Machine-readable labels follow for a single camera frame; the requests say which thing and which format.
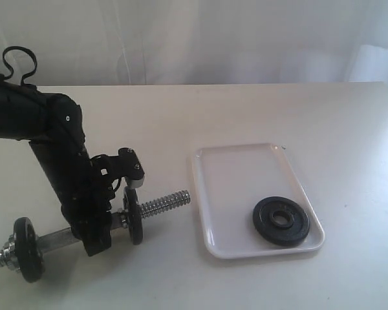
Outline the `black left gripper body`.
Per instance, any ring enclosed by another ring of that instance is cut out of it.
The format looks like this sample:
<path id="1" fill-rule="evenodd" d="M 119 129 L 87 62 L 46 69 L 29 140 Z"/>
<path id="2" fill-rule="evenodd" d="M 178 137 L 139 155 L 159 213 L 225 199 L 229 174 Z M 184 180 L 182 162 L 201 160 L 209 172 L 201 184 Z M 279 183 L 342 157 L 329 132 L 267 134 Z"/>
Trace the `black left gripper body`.
<path id="1" fill-rule="evenodd" d="M 62 214 L 78 238 L 105 238 L 109 234 L 112 183 L 116 180 L 113 158 L 77 154 L 66 168 L 66 188 L 61 192 Z"/>

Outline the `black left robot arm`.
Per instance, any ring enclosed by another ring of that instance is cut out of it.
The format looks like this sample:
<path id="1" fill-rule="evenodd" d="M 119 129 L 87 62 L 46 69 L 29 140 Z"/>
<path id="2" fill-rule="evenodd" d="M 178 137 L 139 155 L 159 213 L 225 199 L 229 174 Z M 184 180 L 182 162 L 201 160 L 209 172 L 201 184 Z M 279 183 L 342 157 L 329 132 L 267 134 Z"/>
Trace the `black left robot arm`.
<path id="1" fill-rule="evenodd" d="M 109 249 L 108 186 L 85 148 L 81 107 L 63 94 L 7 83 L 0 74 L 0 138 L 28 141 L 87 254 Z"/>

